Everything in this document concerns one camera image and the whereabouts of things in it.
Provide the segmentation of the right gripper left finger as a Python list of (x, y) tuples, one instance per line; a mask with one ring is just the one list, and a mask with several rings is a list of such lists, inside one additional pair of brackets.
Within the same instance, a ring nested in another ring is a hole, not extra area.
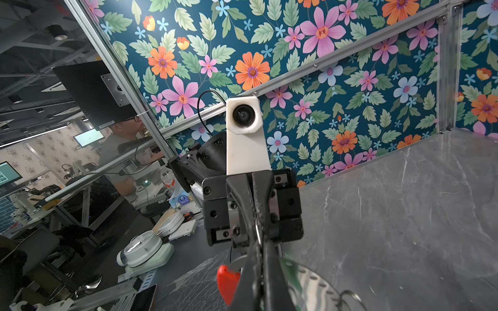
[(239, 284), (228, 310), (261, 310), (263, 299), (263, 250), (255, 243), (250, 246)]

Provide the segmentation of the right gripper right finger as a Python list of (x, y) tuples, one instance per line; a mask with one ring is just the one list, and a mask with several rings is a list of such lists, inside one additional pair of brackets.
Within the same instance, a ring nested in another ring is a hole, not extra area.
[(263, 247), (265, 310), (295, 311), (279, 258), (275, 244), (268, 241)]

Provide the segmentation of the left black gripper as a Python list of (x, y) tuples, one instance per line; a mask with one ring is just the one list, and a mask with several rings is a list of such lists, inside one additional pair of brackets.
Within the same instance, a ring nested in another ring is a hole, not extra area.
[(230, 241), (249, 249), (303, 237), (300, 190), (291, 169), (208, 178), (202, 189), (211, 246)]

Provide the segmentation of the metal keyring with red handle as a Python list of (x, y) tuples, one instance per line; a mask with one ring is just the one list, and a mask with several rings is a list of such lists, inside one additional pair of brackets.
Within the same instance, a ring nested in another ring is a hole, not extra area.
[[(227, 307), (234, 298), (245, 259), (243, 255), (227, 266), (220, 266), (217, 271), (217, 287)], [(361, 310), (366, 310), (361, 298), (354, 292), (349, 290), (338, 292), (318, 273), (302, 264), (297, 263), (297, 265), (302, 291), (298, 292), (287, 283), (296, 310), (350, 310), (348, 304), (350, 300), (355, 301)]]

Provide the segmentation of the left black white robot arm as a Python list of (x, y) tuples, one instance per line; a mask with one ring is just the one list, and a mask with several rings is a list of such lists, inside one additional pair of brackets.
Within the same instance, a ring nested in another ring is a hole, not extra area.
[(196, 143), (168, 166), (183, 189), (200, 185), (207, 243), (231, 242), (247, 248), (258, 233), (279, 244), (303, 237), (302, 206), (296, 173), (291, 169), (229, 175), (226, 133)]

